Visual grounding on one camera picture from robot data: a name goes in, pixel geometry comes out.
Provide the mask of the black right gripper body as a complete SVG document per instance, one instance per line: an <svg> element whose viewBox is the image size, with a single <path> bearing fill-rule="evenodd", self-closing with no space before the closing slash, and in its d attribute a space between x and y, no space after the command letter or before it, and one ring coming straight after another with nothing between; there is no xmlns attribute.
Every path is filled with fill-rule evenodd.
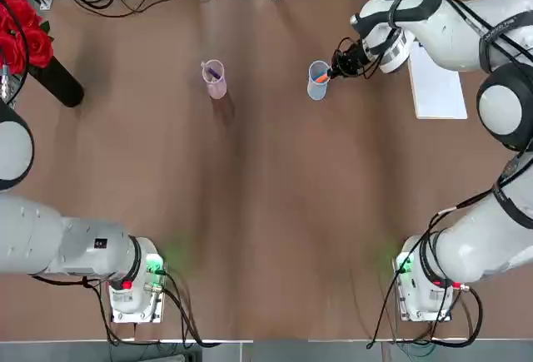
<svg viewBox="0 0 533 362"><path fill-rule="evenodd" d="M361 42L352 43L343 52L343 72L345 76L361 76L371 61Z"/></svg>

